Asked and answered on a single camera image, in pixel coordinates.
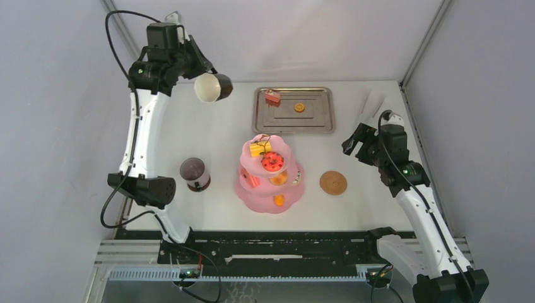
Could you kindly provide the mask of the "stainless steel food tongs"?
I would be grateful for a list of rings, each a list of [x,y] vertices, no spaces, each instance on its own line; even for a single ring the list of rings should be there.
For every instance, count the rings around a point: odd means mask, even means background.
[[[384,103],[386,94],[379,90],[366,89],[361,106],[359,106],[356,116],[355,126],[365,124],[373,126],[375,116]]]

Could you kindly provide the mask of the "black cup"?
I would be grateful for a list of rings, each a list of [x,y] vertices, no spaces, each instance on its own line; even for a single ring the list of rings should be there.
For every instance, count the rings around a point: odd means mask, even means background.
[[[229,97],[233,91],[233,84],[224,74],[204,73],[196,78],[194,91],[200,101],[213,103]]]

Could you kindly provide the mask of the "white donut with chocolate drizzle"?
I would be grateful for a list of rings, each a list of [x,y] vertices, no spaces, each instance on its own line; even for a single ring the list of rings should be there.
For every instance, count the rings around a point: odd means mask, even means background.
[[[292,185],[293,186],[296,186],[300,183],[300,180],[301,180],[301,176],[302,176],[302,173],[300,170],[297,170],[297,175],[296,177],[294,178],[293,182],[292,182]]]

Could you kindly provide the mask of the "round golden bread bun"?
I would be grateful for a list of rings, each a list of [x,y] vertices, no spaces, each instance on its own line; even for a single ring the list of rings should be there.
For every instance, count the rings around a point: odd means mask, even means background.
[[[286,170],[282,171],[280,174],[269,178],[269,181],[274,186],[282,186],[287,183],[288,173]]]

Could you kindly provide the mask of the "orange fish-shaped cake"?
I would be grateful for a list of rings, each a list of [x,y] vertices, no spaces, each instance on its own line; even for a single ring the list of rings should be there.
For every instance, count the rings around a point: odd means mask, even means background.
[[[285,203],[285,197],[282,194],[275,195],[273,197],[274,204],[278,207],[282,207]]]

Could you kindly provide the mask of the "pink three-tier cake stand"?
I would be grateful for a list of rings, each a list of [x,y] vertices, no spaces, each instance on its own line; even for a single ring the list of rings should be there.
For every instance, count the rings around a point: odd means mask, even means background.
[[[284,157],[285,164],[280,171],[268,172],[261,165],[263,156],[251,157],[249,145],[255,141],[270,141],[272,152],[277,152]],[[288,173],[287,183],[282,186],[271,184],[269,178],[280,174],[284,170]],[[301,171],[302,176],[300,183],[293,186],[292,182],[297,175],[297,170]],[[261,182],[260,185],[255,188],[250,187],[244,178],[245,171],[258,177]],[[244,143],[242,147],[242,154],[237,167],[235,192],[250,210],[258,213],[279,214],[288,210],[303,196],[305,191],[304,175],[305,172],[302,165],[297,162],[290,146],[280,136],[259,134]],[[285,197],[285,203],[282,207],[276,206],[273,200],[273,197],[279,194]]]

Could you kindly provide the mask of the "yellow cake slice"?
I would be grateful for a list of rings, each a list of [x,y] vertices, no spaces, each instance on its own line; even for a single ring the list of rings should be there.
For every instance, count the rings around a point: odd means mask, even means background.
[[[255,141],[249,145],[251,157],[260,157],[272,152],[270,141]]]

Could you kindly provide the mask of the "mauve cup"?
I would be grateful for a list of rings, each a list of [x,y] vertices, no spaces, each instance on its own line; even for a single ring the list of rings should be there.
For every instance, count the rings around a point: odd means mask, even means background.
[[[211,177],[205,163],[196,157],[184,160],[180,166],[180,176],[191,186],[204,186],[211,182]]]

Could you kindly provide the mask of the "red layered cake slice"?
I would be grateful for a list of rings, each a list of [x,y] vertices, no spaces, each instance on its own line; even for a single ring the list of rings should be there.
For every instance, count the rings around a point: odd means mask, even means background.
[[[247,171],[244,172],[244,178],[250,187],[255,188],[260,185],[260,179],[254,175],[251,175]]]

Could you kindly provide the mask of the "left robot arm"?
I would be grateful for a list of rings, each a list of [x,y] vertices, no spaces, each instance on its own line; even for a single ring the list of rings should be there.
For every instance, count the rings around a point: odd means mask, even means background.
[[[187,240],[190,226],[172,206],[176,181],[160,176],[156,157],[162,121],[179,78],[194,80],[197,98],[214,103],[229,97],[233,85],[218,73],[180,23],[156,22],[146,28],[148,44],[126,70],[131,90],[131,118],[124,158],[109,174],[114,193],[133,199],[160,224],[163,239],[176,242],[173,255],[182,263],[196,258],[197,246]]]

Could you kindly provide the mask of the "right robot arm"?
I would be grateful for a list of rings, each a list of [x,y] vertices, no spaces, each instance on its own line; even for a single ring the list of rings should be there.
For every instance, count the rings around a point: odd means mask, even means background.
[[[415,302],[479,302],[489,286],[484,270],[475,270],[456,244],[433,197],[423,166],[410,160],[404,127],[386,124],[375,129],[364,123],[342,144],[350,155],[378,169],[382,183],[408,217],[423,256],[419,257],[390,228],[371,230],[365,244],[374,263],[388,261],[412,286]]]

